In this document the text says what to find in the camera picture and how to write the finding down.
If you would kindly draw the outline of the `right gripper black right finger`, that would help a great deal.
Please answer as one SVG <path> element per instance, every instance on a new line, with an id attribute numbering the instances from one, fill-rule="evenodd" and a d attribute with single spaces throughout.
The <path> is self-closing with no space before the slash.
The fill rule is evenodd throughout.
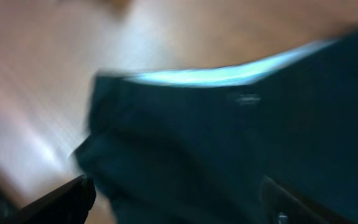
<path id="1" fill-rule="evenodd" d="M 287 184 L 267 176 L 261 183 L 259 199 L 270 224 L 352 224 Z"/>

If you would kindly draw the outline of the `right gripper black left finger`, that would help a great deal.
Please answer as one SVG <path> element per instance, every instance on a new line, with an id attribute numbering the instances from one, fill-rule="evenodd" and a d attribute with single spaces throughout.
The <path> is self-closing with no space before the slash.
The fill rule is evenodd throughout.
<path id="1" fill-rule="evenodd" d="M 95 200 L 93 180 L 80 175 L 19 210 L 11 223 L 84 224 Z"/>

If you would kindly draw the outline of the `black shorts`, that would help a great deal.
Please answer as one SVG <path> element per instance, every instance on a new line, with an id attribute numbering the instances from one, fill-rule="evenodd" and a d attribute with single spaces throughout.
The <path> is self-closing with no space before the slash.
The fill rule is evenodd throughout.
<path id="1" fill-rule="evenodd" d="M 270 178 L 358 223 L 358 29 L 256 62 L 94 79 L 78 165 L 119 223 L 265 223 Z"/>

